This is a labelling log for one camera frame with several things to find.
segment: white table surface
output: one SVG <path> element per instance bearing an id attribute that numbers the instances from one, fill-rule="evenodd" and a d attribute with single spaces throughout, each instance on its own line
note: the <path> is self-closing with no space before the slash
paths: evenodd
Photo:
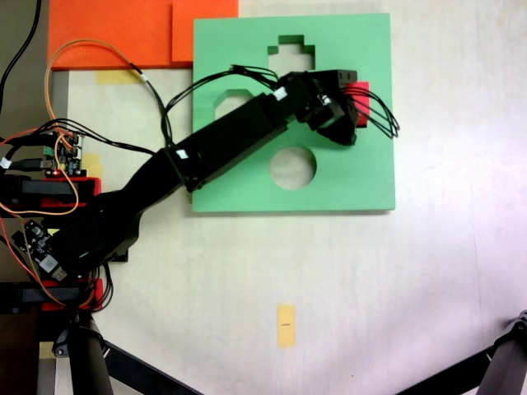
<path id="1" fill-rule="evenodd" d="M 205 394 L 381 395 L 482 350 L 527 308 L 527 2 L 240 0 L 240 16 L 356 12 L 392 18 L 397 209 L 196 215 L 180 190 L 112 265 L 114 301 L 96 315 L 108 340 Z M 191 81 L 148 76 L 164 100 Z M 72 72 L 68 106 L 107 137 L 162 144 L 141 86 Z M 175 139 L 190 115 L 188 100 L 171 115 Z M 146 159 L 86 150 L 105 190 Z M 277 348 L 278 304 L 296 306 L 292 348 Z"/>

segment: green shape sorter board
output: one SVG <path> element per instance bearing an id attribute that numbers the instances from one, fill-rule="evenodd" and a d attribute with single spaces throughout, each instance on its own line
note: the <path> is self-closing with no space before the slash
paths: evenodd
<path id="1" fill-rule="evenodd" d="M 389 29 L 388 14 L 196 20 L 194 80 L 225 71 L 232 64 L 268 67 L 268 54 L 276 52 L 279 40 L 301 36 L 306 48 L 315 47 L 315 70 L 356 70 L 359 81 L 370 82 L 371 91 L 392 108 Z M 197 89 L 194 131 L 214 121 L 215 108 L 228 91 L 269 93 L 242 76 L 223 77 Z M 277 152 L 293 146 L 314 154 L 316 173 L 310 184 L 291 191 L 273 182 L 269 165 Z M 290 123 L 286 132 L 193 196 L 194 211 L 394 208 L 393 141 L 371 124 L 357 129 L 355 146 L 342 147 L 306 125 Z"/>

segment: black robotic arm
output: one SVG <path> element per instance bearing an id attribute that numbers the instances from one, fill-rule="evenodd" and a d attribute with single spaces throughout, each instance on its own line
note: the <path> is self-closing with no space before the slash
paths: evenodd
<path id="1" fill-rule="evenodd" d="M 141 215 L 185 186 L 189 192 L 227 172 L 297 120 L 342 145 L 355 142 L 358 113 L 338 97 L 355 72 L 292 72 L 259 95 L 175 144 L 159 150 L 115 192 L 79 209 L 49 239 L 50 253 L 69 275 L 83 275 L 124 253 L 138 239 Z"/>

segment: yellow tape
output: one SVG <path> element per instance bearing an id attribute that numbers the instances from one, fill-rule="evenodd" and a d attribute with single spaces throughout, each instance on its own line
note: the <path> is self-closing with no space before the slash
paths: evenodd
<path id="1" fill-rule="evenodd" d="M 97 85 L 140 84 L 142 79 L 135 70 L 97 70 Z"/>
<path id="2" fill-rule="evenodd" d="M 82 154 L 82 169 L 86 170 L 88 177 L 102 179 L 102 164 L 97 154 Z"/>
<path id="3" fill-rule="evenodd" d="M 278 348 L 293 347 L 295 345 L 295 306 L 279 304 L 277 308 Z"/>

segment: orange foam block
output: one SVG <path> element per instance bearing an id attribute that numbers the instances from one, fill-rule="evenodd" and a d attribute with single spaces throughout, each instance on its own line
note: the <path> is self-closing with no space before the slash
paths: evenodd
<path id="1" fill-rule="evenodd" d="M 194 19 L 237 18 L 238 0 L 174 0 L 172 7 L 172 63 L 192 67 Z"/>
<path id="2" fill-rule="evenodd" d="M 68 41 L 98 39 L 141 68 L 187 67 L 192 65 L 194 18 L 237 15 L 237 0 L 49 0 L 48 58 Z M 119 68 L 128 65 L 96 44 L 67 49 L 53 67 Z"/>

